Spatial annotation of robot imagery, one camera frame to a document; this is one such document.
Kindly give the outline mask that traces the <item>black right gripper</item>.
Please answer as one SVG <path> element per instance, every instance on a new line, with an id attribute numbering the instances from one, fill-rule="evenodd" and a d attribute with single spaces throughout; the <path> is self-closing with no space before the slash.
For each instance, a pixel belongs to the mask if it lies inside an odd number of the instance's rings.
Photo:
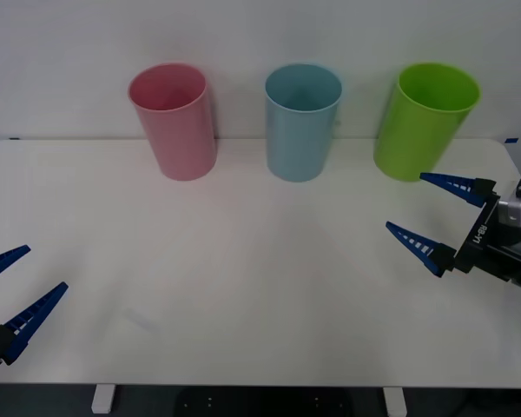
<path id="1" fill-rule="evenodd" d="M 455 266 L 464 273 L 478 268 L 502 281 L 521 282 L 521 221 L 515 226 L 501 222 L 503 210 L 500 197 L 494 194 L 496 182 L 436 173 L 421 173 L 419 179 L 483 207 L 482 211 L 457 254 L 444 243 L 387 222 L 386 228 L 394 237 L 437 277 Z"/>

